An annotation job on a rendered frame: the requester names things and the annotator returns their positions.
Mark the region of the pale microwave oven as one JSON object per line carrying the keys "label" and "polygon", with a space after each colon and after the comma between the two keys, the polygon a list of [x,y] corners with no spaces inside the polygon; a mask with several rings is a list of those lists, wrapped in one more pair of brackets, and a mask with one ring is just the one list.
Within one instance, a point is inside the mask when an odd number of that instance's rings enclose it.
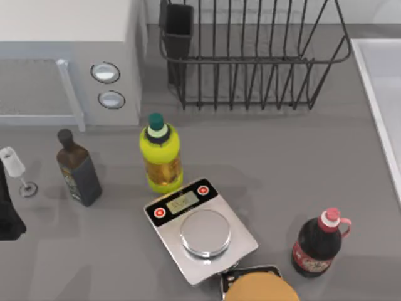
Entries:
{"label": "pale microwave oven", "polygon": [[[0,0],[0,125],[78,127],[56,60],[70,78],[88,126],[140,122],[148,34],[144,0]],[[96,81],[92,65],[109,62],[120,78]],[[118,110],[98,95],[118,91]]]}

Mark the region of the large microwave knob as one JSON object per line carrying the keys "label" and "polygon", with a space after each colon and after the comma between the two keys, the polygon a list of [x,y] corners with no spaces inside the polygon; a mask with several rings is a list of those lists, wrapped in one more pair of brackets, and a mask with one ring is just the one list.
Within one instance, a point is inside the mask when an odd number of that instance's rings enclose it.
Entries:
{"label": "large microwave knob", "polygon": [[114,83],[120,78],[120,70],[118,67],[109,62],[92,65],[90,73],[96,81],[104,84]]}

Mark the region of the silver kitchen scale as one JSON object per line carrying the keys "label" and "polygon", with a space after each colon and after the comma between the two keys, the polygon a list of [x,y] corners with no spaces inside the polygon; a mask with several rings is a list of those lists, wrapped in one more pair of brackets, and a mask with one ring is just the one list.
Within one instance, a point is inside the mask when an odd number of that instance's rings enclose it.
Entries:
{"label": "silver kitchen scale", "polygon": [[259,247],[206,178],[155,199],[143,210],[192,286],[236,266]]}

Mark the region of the round brown bread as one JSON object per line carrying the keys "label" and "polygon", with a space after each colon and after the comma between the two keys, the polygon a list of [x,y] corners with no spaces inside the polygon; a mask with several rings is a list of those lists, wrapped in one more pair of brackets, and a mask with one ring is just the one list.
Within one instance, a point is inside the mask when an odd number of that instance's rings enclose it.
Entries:
{"label": "round brown bread", "polygon": [[301,301],[295,289],[272,273],[253,272],[239,277],[224,301]]}

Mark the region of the yellow-green bottle with green cap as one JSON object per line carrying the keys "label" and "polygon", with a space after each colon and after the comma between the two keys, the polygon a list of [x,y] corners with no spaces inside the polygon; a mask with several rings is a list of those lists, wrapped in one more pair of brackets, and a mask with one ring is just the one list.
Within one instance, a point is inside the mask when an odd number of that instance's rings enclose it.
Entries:
{"label": "yellow-green bottle with green cap", "polygon": [[159,194],[179,189],[184,172],[181,163],[181,143],[175,127],[164,121],[162,114],[152,113],[139,141],[150,188]]}

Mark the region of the black cutlery holder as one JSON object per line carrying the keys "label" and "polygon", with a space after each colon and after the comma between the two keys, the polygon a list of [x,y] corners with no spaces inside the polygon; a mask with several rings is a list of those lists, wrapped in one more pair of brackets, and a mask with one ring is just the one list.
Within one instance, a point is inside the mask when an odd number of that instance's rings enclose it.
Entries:
{"label": "black cutlery holder", "polygon": [[193,37],[194,7],[188,4],[173,4],[160,0],[159,26],[164,45],[168,83],[180,87],[186,65],[177,61],[186,60]]}

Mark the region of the black framed tray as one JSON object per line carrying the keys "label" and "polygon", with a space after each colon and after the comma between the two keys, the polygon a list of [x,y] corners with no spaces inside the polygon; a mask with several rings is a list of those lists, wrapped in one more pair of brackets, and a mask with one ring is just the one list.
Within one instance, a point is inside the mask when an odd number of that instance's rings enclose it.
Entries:
{"label": "black framed tray", "polygon": [[236,280],[244,275],[255,272],[271,273],[277,277],[282,277],[279,268],[275,265],[256,265],[253,267],[234,266],[220,274],[221,301],[225,301],[227,291]]}

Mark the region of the dark square bottle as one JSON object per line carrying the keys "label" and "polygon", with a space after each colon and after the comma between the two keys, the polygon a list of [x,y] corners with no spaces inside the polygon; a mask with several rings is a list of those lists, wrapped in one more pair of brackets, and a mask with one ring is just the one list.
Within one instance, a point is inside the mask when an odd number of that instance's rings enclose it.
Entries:
{"label": "dark square bottle", "polygon": [[90,153],[74,141],[69,129],[59,130],[57,138],[62,148],[56,160],[71,197],[83,206],[90,207],[102,195]]}

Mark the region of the wine glass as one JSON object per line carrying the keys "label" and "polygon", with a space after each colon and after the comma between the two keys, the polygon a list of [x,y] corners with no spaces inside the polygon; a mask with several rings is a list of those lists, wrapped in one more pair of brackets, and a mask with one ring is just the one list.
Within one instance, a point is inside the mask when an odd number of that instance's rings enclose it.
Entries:
{"label": "wine glass", "polygon": [[0,149],[0,160],[9,174],[9,177],[19,179],[21,186],[19,194],[23,198],[32,198],[38,192],[38,186],[35,182],[26,181],[24,174],[26,167],[12,147],[4,147]]}

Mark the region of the small microwave knob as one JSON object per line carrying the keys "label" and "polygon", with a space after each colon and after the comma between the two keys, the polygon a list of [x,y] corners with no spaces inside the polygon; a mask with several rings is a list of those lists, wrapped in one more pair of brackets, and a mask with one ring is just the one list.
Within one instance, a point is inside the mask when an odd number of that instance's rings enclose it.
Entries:
{"label": "small microwave knob", "polygon": [[118,91],[109,90],[98,95],[98,102],[109,110],[118,110],[125,105],[126,100]]}

